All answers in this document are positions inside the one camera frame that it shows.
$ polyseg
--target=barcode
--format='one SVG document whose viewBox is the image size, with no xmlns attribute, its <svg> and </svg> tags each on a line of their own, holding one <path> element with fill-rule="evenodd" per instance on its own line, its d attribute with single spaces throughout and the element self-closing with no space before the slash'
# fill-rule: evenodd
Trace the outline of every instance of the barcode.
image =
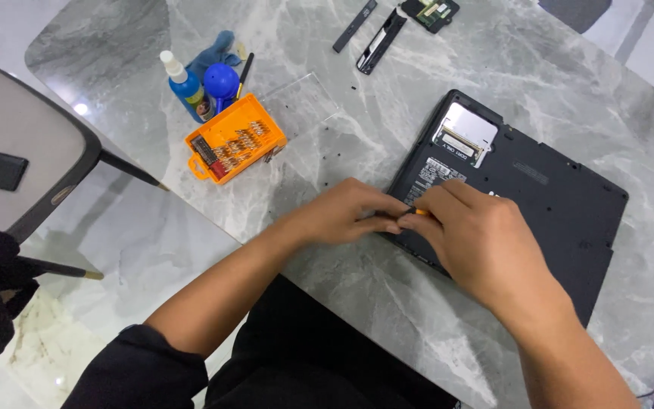
<svg viewBox="0 0 654 409">
<path fill-rule="evenodd" d="M 450 169 L 443 166 L 440 162 L 438 162 L 437 160 L 435 160 L 433 158 L 428 158 L 427 163 L 431 164 L 433 167 L 435 167 L 436 170 L 440 171 L 444 175 L 447 175 L 448 173 L 450 173 Z"/>
</svg>

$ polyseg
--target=bottle label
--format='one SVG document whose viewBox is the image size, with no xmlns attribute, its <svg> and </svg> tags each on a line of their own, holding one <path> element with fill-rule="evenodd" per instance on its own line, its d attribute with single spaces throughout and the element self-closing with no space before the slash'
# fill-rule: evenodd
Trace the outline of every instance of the bottle label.
<svg viewBox="0 0 654 409">
<path fill-rule="evenodd" d="M 196 115 L 200 116 L 204 121 L 213 118 L 213 110 L 211 109 L 211 101 L 209 97 L 204 95 L 204 87 L 199 87 L 198 91 L 190 97 L 185 98 L 188 105 L 193 107 Z"/>
</svg>

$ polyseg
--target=hand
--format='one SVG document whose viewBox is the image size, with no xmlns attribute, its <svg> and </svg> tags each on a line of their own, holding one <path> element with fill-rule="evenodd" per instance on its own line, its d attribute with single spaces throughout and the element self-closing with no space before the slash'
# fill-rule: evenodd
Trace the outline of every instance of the hand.
<svg viewBox="0 0 654 409">
<path fill-rule="evenodd" d="M 549 312 L 551 306 L 566 312 L 567 304 L 573 314 L 569 296 L 551 275 L 513 201 L 450 179 L 414 205 L 432 216 L 408 214 L 398 226 L 422 235 L 456 283 L 500 320 Z"/>
<path fill-rule="evenodd" d="M 342 244 L 354 242 L 373 231 L 399 234 L 397 217 L 409 209 L 405 203 L 382 193 L 354 178 L 348 178 L 322 193 L 316 199 L 285 216 L 307 243 Z M 390 217 L 372 216 L 366 212 L 381 210 Z"/>
</svg>

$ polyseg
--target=black sleeve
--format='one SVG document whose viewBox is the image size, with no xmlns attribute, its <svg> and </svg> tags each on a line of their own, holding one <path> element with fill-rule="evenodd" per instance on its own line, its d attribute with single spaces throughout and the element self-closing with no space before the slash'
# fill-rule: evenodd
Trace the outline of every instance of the black sleeve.
<svg viewBox="0 0 654 409">
<path fill-rule="evenodd" d="M 191 397 L 208 383 L 201 356 L 177 351 L 147 325 L 132 325 L 87 365 L 62 408 L 193 408 Z"/>
</svg>

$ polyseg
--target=laptop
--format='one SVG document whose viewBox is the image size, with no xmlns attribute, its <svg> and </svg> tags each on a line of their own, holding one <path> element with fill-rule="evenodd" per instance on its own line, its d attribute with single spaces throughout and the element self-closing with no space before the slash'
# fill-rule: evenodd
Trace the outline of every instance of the laptop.
<svg viewBox="0 0 654 409">
<path fill-rule="evenodd" d="M 629 196 L 580 163 L 539 144 L 457 89 L 435 107 L 387 193 L 413 205 L 425 190 L 458 178 L 517 203 L 550 271 L 589 323 Z M 384 235 L 450 276 L 420 235 Z"/>
</svg>

